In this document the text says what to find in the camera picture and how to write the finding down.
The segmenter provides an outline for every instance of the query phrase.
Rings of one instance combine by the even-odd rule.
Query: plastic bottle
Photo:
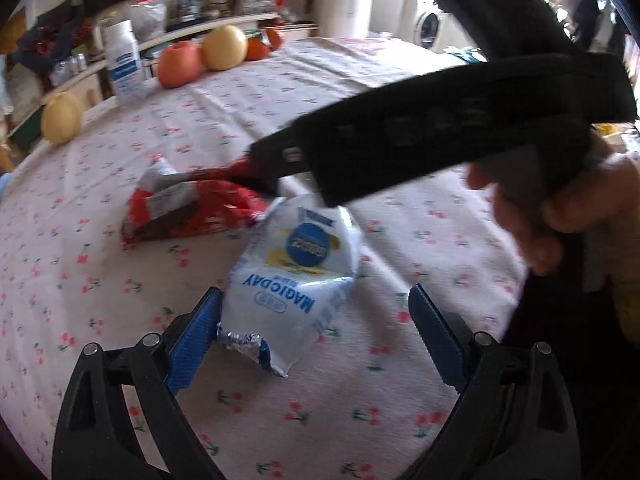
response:
[[[133,104],[140,100],[145,75],[131,21],[107,28],[106,39],[105,55],[113,91],[120,105]]]

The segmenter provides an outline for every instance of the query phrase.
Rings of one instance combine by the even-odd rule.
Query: red plastic wrapper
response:
[[[245,156],[224,168],[178,173],[163,156],[154,155],[129,200],[123,247],[249,227],[264,216],[265,194]]]

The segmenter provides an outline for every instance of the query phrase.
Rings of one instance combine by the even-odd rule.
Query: blue and white package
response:
[[[277,199],[231,270],[218,341],[286,377],[344,305],[362,240],[343,207]]]

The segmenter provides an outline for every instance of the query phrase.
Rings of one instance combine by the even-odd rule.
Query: metal pin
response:
[[[142,344],[149,348],[156,346],[160,342],[160,336],[156,333],[147,334],[142,338]]]
[[[98,345],[96,343],[89,343],[82,349],[84,355],[94,355],[98,351]]]
[[[544,341],[541,341],[540,343],[536,344],[536,348],[538,349],[538,352],[540,352],[543,355],[551,354],[551,346],[549,345],[549,343],[545,343]]]
[[[490,335],[488,335],[487,332],[478,332],[474,336],[474,339],[476,340],[476,343],[478,343],[480,346],[489,346],[493,341],[493,338]]]

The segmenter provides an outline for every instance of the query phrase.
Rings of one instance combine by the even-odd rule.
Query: tablecloth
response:
[[[296,41],[173,91],[151,80],[139,106],[108,100],[69,144],[43,142],[0,205],[0,415],[42,471],[50,475],[82,346],[121,348],[161,332],[207,287],[224,287],[247,244],[245,232],[231,231],[123,251],[127,199],[151,153],[179,171],[219,166],[301,114],[457,63],[398,40]],[[473,330],[499,338],[525,273],[490,197],[465,187],[465,171],[350,204],[366,233],[356,286],[288,379],[210,350],[178,402],[231,480],[394,478],[434,440],[456,394],[410,322],[409,288],[423,283]],[[308,191],[295,177],[282,187]],[[132,388],[126,396],[148,460],[162,466]]]

